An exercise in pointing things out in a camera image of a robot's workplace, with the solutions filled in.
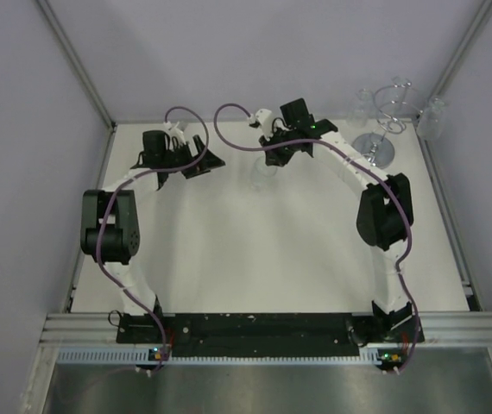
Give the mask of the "clear patterned wine glass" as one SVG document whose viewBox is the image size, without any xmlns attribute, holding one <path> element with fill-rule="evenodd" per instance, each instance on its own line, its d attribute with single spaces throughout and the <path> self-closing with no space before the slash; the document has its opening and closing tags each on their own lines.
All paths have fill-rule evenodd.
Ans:
<svg viewBox="0 0 492 414">
<path fill-rule="evenodd" d="M 257 158 L 250 171 L 250 187 L 256 191 L 269 188 L 277 170 L 276 166 L 268 166 L 266 164 L 264 156 Z"/>
</svg>

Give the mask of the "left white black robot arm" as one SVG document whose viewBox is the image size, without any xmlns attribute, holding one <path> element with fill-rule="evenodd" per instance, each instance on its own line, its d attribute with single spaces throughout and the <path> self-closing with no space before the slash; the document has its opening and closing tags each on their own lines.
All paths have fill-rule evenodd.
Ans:
<svg viewBox="0 0 492 414">
<path fill-rule="evenodd" d="M 142 240 L 139 205 L 160 191 L 170 175 L 196 178 L 225 166 L 199 135 L 185 141 L 181 129 L 147 130 L 142 151 L 122 178 L 82 198 L 80 247 L 119 289 L 126 314 L 141 315 L 136 332 L 147 342 L 165 334 L 165 321 L 156 316 L 156 294 L 148 286 L 136 255 Z"/>
</svg>

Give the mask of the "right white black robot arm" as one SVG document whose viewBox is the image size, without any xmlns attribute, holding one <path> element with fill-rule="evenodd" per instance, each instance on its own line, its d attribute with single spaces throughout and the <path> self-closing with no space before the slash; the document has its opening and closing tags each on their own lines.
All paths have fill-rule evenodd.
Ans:
<svg viewBox="0 0 492 414">
<path fill-rule="evenodd" d="M 375 293 L 371 301 L 375 335 L 385 341 L 399 336 L 413 316 L 402 265 L 413 238 L 413 203 L 409 179 L 371 165 L 327 119 L 315 120 L 300 98 L 281 106 L 281 115 L 260 109 L 249 117 L 260 128 L 259 139 L 269 166 L 285 166 L 303 152 L 331 169 L 357 196 L 356 230 L 369 246 Z"/>
</svg>

